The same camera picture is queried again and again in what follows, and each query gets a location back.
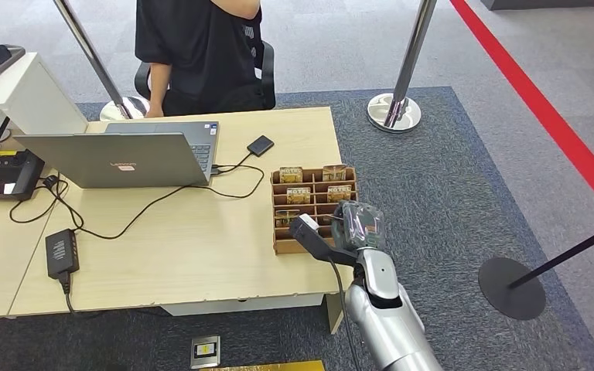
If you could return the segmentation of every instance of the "stanchion base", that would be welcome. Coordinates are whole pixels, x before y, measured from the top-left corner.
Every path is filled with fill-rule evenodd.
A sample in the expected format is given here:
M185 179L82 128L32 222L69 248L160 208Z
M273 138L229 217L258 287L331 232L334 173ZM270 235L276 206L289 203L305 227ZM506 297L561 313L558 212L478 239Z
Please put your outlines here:
M144 118L149 111L149 102L145 98L124 97L123 100L132 118ZM100 121L117 121L125 118L112 100L101 109L101 114L99 114Z
M402 117L395 122L395 126L387 128L384 126L386 117L388 116L389 108L393 101L393 94L380 94L370 99L367 105L367 115L370 117L372 125L389 133L404 133L409 131L420 122L422 113L420 107L413 100L406 98L406 108Z
M494 257L480 268L479 283L486 300L503 315L528 320L537 318L545 309L543 285L534 278L509 289L508 284L529 273L523 264L506 257Z

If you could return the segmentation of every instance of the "carpet floor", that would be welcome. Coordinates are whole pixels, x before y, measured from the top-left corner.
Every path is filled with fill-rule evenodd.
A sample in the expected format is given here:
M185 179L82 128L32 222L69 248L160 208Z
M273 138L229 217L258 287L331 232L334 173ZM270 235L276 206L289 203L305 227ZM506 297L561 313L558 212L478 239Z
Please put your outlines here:
M278 102L331 106L343 160L357 169L360 199L384 211L387 251L442 367L594 370L594 341L554 273L543 278L548 307L535 320L506 318L483 298L476 281L486 259L531 264L542 252L452 89L411 90L423 117L402 135L367 122L366 103L377 93L281 94ZM95 119L101 106L80 108ZM184 370L190 339L211 334L222 338L223 366L322 359L330 371L353 369L344 332L327 330L320 307L185 318L110 311L91 320L0 319L0 369ZM357 332L354 338L363 369L374 369Z

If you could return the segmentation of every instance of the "wooden compartment box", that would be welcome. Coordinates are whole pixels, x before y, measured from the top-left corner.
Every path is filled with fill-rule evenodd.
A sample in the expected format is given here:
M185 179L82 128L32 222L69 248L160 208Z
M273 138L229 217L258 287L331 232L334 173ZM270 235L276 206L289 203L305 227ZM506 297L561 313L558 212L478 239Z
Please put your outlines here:
M319 235L333 245L331 236L331 219L329 215L338 206L338 203L326 202L326 191L329 186L352 186L351 199L357 200L357 174L354 168L347 168L345 180L335 182L324 182L322 180L323 170L321 168L309 168L302 170L302 183L279 183L279 172L273 172L270 182L272 183L272 227L274 228L274 246L276 254L305 253L306 250L290 236L288 227L276 226L276 210L298 209L300 213L309 214L319 225ZM311 200L308 204L287 203L288 188L310 188Z

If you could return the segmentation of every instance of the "black power cable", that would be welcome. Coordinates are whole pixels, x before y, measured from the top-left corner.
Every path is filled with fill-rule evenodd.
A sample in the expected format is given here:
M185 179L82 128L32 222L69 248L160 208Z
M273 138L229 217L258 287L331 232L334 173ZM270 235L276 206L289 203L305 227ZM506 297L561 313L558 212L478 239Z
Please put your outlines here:
M76 228L74 228L72 231L76 232L77 230L81 230L85 233L88 233L94 237L97 238L101 238L103 240L115 240L121 236L124 235L124 233L126 233L126 231L133 225L133 223L135 223L135 221L140 218L140 216L142 216L142 214L144 214L150 207L152 207L153 205L155 205L156 203L159 203L161 201L163 201L164 199L169 198L170 196L175 195L176 193L178 193L179 191L186 189L186 188L194 188L194 189L207 189L219 196L223 196L223 197L228 197L228 198L233 198L233 199L246 199L247 197L251 196L254 194L254 192L256 192L256 189L258 189L259 185L261 184L261 182L263 181L263 179L265 178L265 172L263 172L262 169L254 167L254 166L249 166L249 165L242 165L242 163L247 160L249 158L249 156L251 156L251 152L245 156L242 161L238 162L237 165L214 165L213 169L219 170L220 168L229 168L228 170L223 170L223 171L218 171L216 172L214 175L221 175L221 174L226 174L228 172L232 172L233 170L237 169L237 168L251 168L254 169L258 172L261 173L261 177L260 179L256 182L256 185L254 186L254 188L249 192L246 193L244 195L229 195L226 193L222 193L217 191L216 189L213 189L211 187L208 186L201 186L201 185L185 185L182 187L179 187L177 189L174 189L173 191L171 191L170 193L167 193L166 195L159 197L153 201L151 201L149 204L147 204L147 206L145 206L142 211L140 211L134 218L133 220L131 220L131 222L129 222L126 227L117 235L115 236L102 236L98 233L95 233L87 228L84 228L85 225L85 219L81 216L80 213L78 213L78 211L76 211L71 205L69 205L67 202L65 202L65 200L63 199L63 194L67 191L67 189L69 188L69 184L60 179L60 173L58 173L57 176L55 175L51 175L48 176L46 178L40 178L39 180L42 180L44 185L39 185L37 187L35 187L35 190L37 189L47 189L51 195L53 195L53 201L51 202L51 205L49 205L49 207L46 208L46 210L41 213L38 216L33 217L32 219L28 219L28 220L17 220L14 218L13 213L14 211L23 203L23 201L19 201L17 204L15 204L11 209L10 209L10 220L15 222L15 223L32 223L36 220L39 220L40 218L42 218L43 216L45 216L56 204L56 202L61 203L63 206L65 206L67 208L67 210L69 211L70 215L71 215L71 219L72 219L72 223L74 224L74 226ZM70 313L78 318L82 318L82 319L92 319L92 318L96 318L99 315L103 315L104 311L99 311L97 313L93 313L93 314L85 314L85 313L79 313L77 311L74 310L72 304L71 304L71 299L70 299L70 292L71 292L71 273L69 272L64 272L60 278L59 278L59 282L60 285L63 287L63 293L65 294L65 302L67 303L67 309L69 309ZM142 313L144 315L153 315L156 317L170 317L170 314L162 314L162 313L154 313L152 311L145 311L142 309L136 309L135 310L138 313Z
M343 282L340 280L340 272L338 271L338 267L335 263L333 263L331 257L329 257L329 262L331 263L331 267L333 268L333 271L336 273L336 279L338 280L338 293L340 295L340 305L343 307L343 314L345 317L343 318L343 321L345 322L345 332L347 333L347 341L350 343L350 351L352 353L354 367L357 369L357 371L360 371L361 368L358 361L357 350L356 348L354 348L354 343L352 341L353 338L352 329L350 328L350 316L347 315L347 306L345 305L345 293L343 292Z

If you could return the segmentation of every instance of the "power adapter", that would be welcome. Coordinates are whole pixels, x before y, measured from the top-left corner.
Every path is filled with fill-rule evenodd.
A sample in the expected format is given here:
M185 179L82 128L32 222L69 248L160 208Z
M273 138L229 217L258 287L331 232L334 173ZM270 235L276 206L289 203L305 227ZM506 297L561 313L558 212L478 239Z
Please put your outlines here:
M49 277L61 284L69 274L78 271L76 235L72 230L62 230L46 237L46 269Z

